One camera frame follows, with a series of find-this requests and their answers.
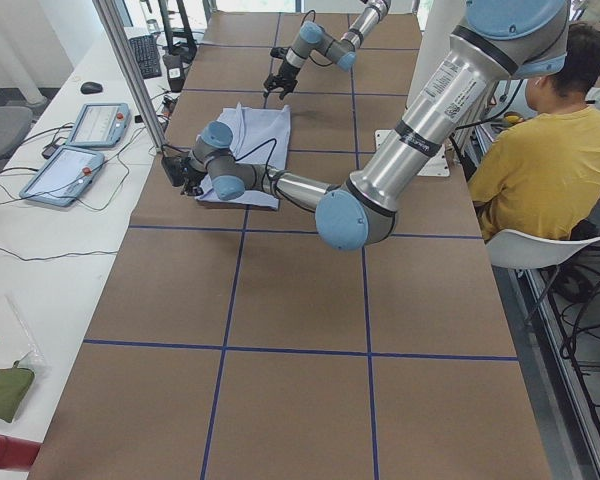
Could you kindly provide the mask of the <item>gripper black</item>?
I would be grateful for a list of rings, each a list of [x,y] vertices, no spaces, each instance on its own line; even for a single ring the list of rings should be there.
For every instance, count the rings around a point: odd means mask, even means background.
[[[201,196],[204,194],[204,190],[200,185],[206,176],[205,170],[198,170],[190,163],[184,162],[182,164],[182,174],[184,177],[184,184],[180,192],[181,195]]]
[[[273,90],[281,91],[281,99],[295,91],[297,86],[297,72],[285,71],[276,75],[269,74],[263,83],[263,96],[268,97]]]

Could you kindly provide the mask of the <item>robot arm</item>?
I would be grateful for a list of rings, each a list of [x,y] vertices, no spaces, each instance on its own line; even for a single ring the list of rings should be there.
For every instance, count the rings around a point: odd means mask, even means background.
[[[285,198],[315,215],[318,234],[337,250],[356,250],[394,230],[408,183],[457,129],[475,118],[478,102],[499,81],[560,71],[566,57],[566,1],[468,1],[450,33],[450,50],[370,162],[329,185],[265,163],[243,164],[230,150],[231,129],[205,126],[174,172],[199,195],[209,178],[222,201],[248,190]]]
[[[297,76],[313,52],[318,52],[331,64],[350,71],[356,61],[357,51],[374,27],[389,13],[389,0],[364,1],[365,9],[354,20],[340,39],[332,37],[321,25],[304,21],[288,47],[273,47],[270,56],[281,59],[276,74],[269,74],[263,83],[263,96],[278,91],[282,100],[292,93],[298,83]]]

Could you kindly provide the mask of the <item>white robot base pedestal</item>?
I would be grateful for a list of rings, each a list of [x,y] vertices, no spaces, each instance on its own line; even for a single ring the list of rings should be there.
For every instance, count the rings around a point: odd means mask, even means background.
[[[432,3],[405,111],[365,168],[374,181],[396,185],[417,175],[449,173],[444,141],[459,116],[448,116],[445,109],[452,96],[460,92],[465,75],[462,63],[451,52],[450,36],[465,10],[464,1]]]

